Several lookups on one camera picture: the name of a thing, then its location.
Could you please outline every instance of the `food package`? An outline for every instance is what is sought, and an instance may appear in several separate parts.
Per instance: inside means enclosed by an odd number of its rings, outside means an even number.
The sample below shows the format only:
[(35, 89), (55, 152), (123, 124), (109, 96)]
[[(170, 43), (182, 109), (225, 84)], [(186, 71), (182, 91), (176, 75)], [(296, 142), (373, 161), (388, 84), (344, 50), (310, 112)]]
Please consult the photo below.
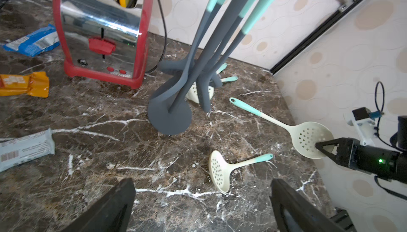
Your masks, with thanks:
[(0, 143), (0, 172), (48, 154), (55, 154), (51, 129)]
[(26, 56), (36, 56), (59, 46), (55, 26), (48, 25), (18, 40), (3, 45), (7, 51), (19, 52)]
[(0, 74), (0, 96), (27, 93), (34, 97), (48, 97), (50, 81), (46, 73), (33, 72), (28, 76)]

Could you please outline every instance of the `orange snack wrapper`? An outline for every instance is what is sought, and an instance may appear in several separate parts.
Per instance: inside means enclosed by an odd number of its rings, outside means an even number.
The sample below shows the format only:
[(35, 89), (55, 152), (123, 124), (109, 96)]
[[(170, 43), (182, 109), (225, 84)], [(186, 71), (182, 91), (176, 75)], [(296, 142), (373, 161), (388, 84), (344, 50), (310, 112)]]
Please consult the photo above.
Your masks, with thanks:
[(0, 96), (11, 96), (27, 93), (34, 97), (48, 97), (50, 80), (43, 71), (31, 75), (0, 74)]

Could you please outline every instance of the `toaster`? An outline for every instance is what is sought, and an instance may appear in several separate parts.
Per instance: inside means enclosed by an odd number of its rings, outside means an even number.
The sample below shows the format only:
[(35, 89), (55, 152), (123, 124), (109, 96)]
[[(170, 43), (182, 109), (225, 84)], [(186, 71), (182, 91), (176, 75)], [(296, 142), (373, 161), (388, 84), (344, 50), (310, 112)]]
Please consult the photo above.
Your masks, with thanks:
[(65, 73), (139, 88), (152, 6), (153, 0), (135, 0), (132, 8), (116, 0), (53, 0)]

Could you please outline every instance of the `blue snack wrapper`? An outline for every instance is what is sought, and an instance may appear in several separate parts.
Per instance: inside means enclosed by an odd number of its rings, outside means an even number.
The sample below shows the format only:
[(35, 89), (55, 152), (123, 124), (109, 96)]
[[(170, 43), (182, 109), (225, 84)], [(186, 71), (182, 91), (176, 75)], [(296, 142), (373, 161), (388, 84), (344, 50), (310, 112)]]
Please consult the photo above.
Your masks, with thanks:
[(26, 56), (36, 56), (56, 48), (59, 44), (57, 30), (55, 26), (49, 24), (47, 27), (3, 45), (3, 48)]

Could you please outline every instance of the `black cable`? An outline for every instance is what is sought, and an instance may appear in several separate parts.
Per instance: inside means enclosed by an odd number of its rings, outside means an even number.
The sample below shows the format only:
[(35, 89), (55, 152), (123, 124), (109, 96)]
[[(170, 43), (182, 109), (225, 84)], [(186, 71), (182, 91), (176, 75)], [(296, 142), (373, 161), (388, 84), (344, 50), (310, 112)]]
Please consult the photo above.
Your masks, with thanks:
[[(382, 107), (380, 109), (379, 109), (379, 105), (377, 104), (377, 88), (379, 87), (379, 85), (381, 85), (382, 91), (383, 91), (383, 101), (382, 101)], [(384, 85), (383, 85), (383, 83), (381, 81), (379, 81), (379, 82), (376, 83), (376, 87), (374, 88), (374, 104), (376, 105), (376, 109), (378, 111), (380, 111), (381, 114), (383, 114), (383, 110), (384, 110), (384, 98), (385, 98)], [(376, 133), (374, 135), (376, 135), (381, 142), (385, 143), (389, 147), (392, 147), (392, 148), (394, 148), (396, 150), (399, 150), (400, 152), (403, 152), (402, 149), (400, 149), (400, 148), (398, 148), (396, 146), (392, 146), (391, 144), (388, 144), (383, 139), (381, 139), (380, 134), (379, 134), (380, 119), (381, 119), (381, 117), (379, 117), (379, 119), (377, 121), (377, 126), (375, 127)]]
[[(160, 0), (157, 0), (157, 2), (158, 2), (158, 6), (159, 6), (159, 8), (160, 8), (160, 14), (161, 14), (161, 18), (162, 18), (162, 24), (163, 24), (163, 26), (164, 26), (164, 48), (163, 48), (163, 50), (162, 50), (162, 54), (161, 54), (160, 60), (158, 61), (158, 62), (161, 62), (162, 59), (164, 58), (165, 49), (167, 48), (167, 26), (166, 26), (166, 24), (165, 24), (164, 12), (163, 12), (163, 10), (162, 10), (161, 1), (160, 1)], [(147, 74), (148, 74), (148, 73), (151, 73), (151, 72), (153, 72), (156, 68), (157, 68), (157, 66), (155, 65), (152, 69), (150, 69), (149, 71), (146, 71), (146, 73), (147, 73)]]
[(407, 197), (406, 197), (405, 195), (400, 194), (400, 193), (397, 193), (397, 192), (392, 191), (392, 190), (389, 190), (389, 189), (386, 189), (386, 188), (384, 188), (383, 186), (381, 186), (381, 185), (379, 184), (379, 181), (378, 181), (377, 178), (378, 178), (378, 176), (375, 175), (375, 176), (374, 176), (374, 181), (376, 182), (377, 186), (379, 186), (380, 188), (384, 189), (388, 194), (391, 194), (391, 195), (393, 195), (393, 196), (396, 196), (396, 197), (399, 197), (399, 198), (401, 198), (401, 199), (407, 200)]

